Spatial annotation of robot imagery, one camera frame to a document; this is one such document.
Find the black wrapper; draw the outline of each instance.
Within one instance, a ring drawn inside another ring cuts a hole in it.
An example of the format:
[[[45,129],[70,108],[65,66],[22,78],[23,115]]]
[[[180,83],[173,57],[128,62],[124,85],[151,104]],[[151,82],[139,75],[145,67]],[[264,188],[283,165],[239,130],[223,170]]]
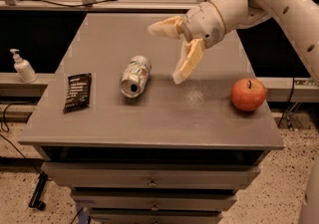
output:
[[[91,74],[68,77],[69,87],[63,112],[73,112],[87,108],[90,104]]]

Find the white bottle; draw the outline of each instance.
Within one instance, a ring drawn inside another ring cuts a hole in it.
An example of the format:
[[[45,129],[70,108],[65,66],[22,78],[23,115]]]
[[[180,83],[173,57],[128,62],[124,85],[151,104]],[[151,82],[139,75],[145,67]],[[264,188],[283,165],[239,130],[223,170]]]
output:
[[[11,49],[10,52],[13,54],[13,59],[15,61],[14,68],[20,75],[23,82],[32,83],[36,81],[38,78],[36,73],[30,63],[20,57],[20,51],[17,49]]]

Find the apple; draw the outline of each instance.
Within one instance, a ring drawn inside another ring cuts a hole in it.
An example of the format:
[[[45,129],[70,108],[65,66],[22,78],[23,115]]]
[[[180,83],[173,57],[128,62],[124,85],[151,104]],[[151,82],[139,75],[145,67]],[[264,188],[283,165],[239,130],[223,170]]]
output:
[[[232,103],[244,112],[253,112],[258,109],[266,99],[267,90],[264,85],[253,78],[237,81],[231,88]]]

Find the table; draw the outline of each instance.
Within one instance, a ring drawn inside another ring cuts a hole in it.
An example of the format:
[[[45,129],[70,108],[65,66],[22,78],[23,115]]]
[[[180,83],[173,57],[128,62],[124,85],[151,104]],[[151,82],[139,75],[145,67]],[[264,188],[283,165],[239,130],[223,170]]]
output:
[[[232,84],[254,77],[236,32],[174,84],[181,40],[148,33],[172,15],[88,14],[20,136],[97,221],[217,223],[284,146],[267,103],[245,113],[230,102]],[[135,55],[152,62],[152,77],[128,99],[120,78]],[[90,106],[63,113],[68,77],[83,73],[92,74]]]

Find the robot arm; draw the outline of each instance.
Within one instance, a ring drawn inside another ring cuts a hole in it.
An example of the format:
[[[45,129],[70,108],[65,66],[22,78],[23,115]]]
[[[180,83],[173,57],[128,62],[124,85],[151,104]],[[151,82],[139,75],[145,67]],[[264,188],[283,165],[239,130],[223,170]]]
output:
[[[280,25],[303,65],[319,86],[319,7],[312,0],[210,0],[149,26],[151,34],[179,38],[183,34],[181,56],[173,73],[180,84],[200,62],[204,49],[222,41],[225,34],[254,26],[264,15]]]

